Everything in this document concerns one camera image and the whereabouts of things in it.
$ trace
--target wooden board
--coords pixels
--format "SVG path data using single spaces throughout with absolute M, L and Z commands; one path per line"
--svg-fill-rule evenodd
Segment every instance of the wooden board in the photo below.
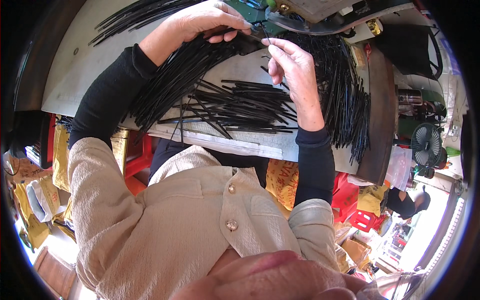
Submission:
M 356 177 L 383 185 L 392 152 L 398 102 L 392 63 L 372 45 L 368 61 L 370 95 L 370 149 L 365 151 Z
M 77 277 L 71 265 L 50 253 L 45 246 L 35 260 L 34 269 L 55 295 L 60 295 L 67 300 L 73 281 Z

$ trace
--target person in black hat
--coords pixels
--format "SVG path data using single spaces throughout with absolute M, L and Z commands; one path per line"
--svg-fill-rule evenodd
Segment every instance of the person in black hat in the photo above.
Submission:
M 426 210 L 430 205 L 430 195 L 425 192 L 423 186 L 423 193 L 415 197 L 413 201 L 407 192 L 393 188 L 388 192 L 388 201 L 386 206 L 394 212 L 400 214 L 400 217 L 407 220 L 418 212 Z

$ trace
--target gold button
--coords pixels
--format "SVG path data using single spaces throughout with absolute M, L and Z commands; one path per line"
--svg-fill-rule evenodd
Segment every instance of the gold button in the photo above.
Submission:
M 227 220 L 225 225 L 227 226 L 228 229 L 232 231 L 237 230 L 237 228 L 239 227 L 237 221 L 235 221 L 234 219 Z
M 235 184 L 231 183 L 231 184 L 228 186 L 228 191 L 229 191 L 231 194 L 235 194 Z

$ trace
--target bundle of black sticks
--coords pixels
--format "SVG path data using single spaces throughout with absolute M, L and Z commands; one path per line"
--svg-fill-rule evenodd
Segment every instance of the bundle of black sticks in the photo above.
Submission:
M 203 35 L 183 43 L 158 68 L 157 76 L 151 79 L 139 92 L 129 107 L 129 115 L 135 117 L 140 132 L 147 130 L 175 103 L 184 96 L 196 94 L 195 83 L 203 79 L 206 72 L 222 61 L 241 54 L 242 39 L 211 44 Z
M 312 54 L 325 126 L 336 148 L 351 145 L 351 158 L 361 162 L 370 147 L 370 95 L 357 76 L 348 45 L 339 36 L 289 32 L 290 40 Z
M 297 121 L 295 110 L 288 104 L 290 96 L 271 84 L 222 80 L 233 87 L 200 80 L 197 84 L 204 90 L 196 90 L 181 108 L 178 118 L 160 120 L 158 124 L 206 122 L 221 135 L 232 139 L 228 132 L 293 133 L 297 127 L 289 127 L 287 120 Z M 185 111 L 193 115 L 184 116 Z
M 142 28 L 163 17 L 195 5 L 203 0 L 140 0 L 117 11 L 98 24 L 99 34 L 88 45 L 94 47 L 107 38 L 129 29 L 129 32 Z

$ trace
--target wooden cabinet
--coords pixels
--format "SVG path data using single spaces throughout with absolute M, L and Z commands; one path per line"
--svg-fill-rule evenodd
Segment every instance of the wooden cabinet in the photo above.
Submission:
M 33 267 L 55 296 L 67 300 L 73 281 L 77 277 L 74 266 L 49 252 L 48 247 L 45 246 Z

